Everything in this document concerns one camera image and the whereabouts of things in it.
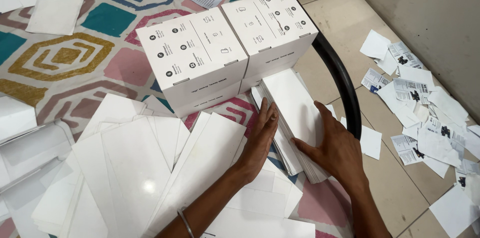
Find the forearm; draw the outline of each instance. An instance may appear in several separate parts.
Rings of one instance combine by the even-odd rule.
[[[349,195],[352,201],[353,227],[357,238],[391,237],[375,205],[368,182],[359,186],[356,192],[350,192]]]
[[[203,234],[219,212],[245,184],[244,175],[234,165],[183,211],[195,237]],[[190,238],[179,216],[156,236],[156,238],[161,237]]]

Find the qr code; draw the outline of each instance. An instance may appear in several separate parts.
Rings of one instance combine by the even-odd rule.
[[[388,79],[383,78],[383,79],[381,80],[381,83],[385,86],[385,85],[387,85],[387,84],[390,83],[390,82],[388,81]]]

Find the metal bangle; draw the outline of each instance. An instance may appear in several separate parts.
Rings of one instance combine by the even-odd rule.
[[[195,238],[195,237],[193,236],[194,233],[192,232],[192,230],[191,230],[191,228],[190,228],[190,225],[189,225],[188,222],[187,222],[187,219],[186,219],[185,216],[183,215],[183,210],[185,210],[185,209],[187,209],[187,207],[185,207],[185,206],[182,207],[181,209],[177,209],[177,213],[178,213],[178,215],[182,218],[183,223],[185,223],[185,227],[187,227],[187,231],[188,231],[188,234],[190,234],[190,238]]]

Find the patterned bedsheet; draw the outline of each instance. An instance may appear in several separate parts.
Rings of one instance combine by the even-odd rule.
[[[34,106],[38,124],[62,118],[76,140],[106,93],[140,101],[153,94],[169,107],[135,29],[204,8],[190,0],[84,0],[72,36],[25,32],[32,10],[0,15],[0,92]],[[248,94],[204,111],[243,124],[246,137],[257,116]],[[183,121],[190,129],[197,117]],[[269,160],[283,169],[273,147]],[[316,238],[353,236],[350,198],[336,180],[289,178],[303,190],[291,219],[315,223]],[[0,238],[7,237],[18,237],[11,219],[0,226]]]

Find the product box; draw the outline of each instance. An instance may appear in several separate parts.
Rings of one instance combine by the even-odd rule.
[[[248,56],[219,8],[136,31],[177,117],[238,94]]]
[[[249,55],[240,93],[293,67],[318,33],[297,0],[239,0],[221,7]]]

